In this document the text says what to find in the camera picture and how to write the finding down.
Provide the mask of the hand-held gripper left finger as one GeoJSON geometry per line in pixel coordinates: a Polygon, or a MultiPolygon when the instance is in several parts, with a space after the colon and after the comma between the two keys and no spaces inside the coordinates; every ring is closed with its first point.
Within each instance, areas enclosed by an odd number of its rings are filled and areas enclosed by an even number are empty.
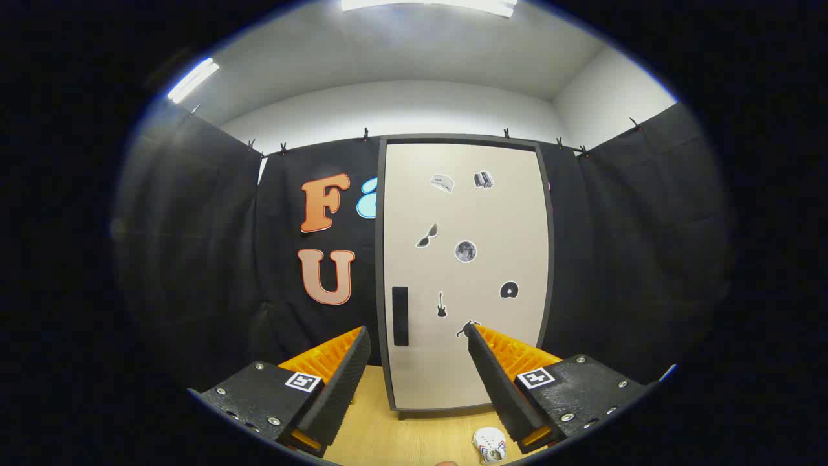
{"type": "Polygon", "coordinates": [[[269,447],[322,458],[339,434],[370,354],[369,330],[360,326],[287,361],[254,361],[188,393],[269,447]]]}

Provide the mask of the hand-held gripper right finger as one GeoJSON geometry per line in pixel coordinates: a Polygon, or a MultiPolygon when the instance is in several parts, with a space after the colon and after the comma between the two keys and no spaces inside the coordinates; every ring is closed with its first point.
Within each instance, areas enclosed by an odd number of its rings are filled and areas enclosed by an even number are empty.
{"type": "Polygon", "coordinates": [[[524,454],[598,430],[651,391],[590,356],[559,358],[478,322],[465,324],[464,335],[500,422],[524,454]]]}

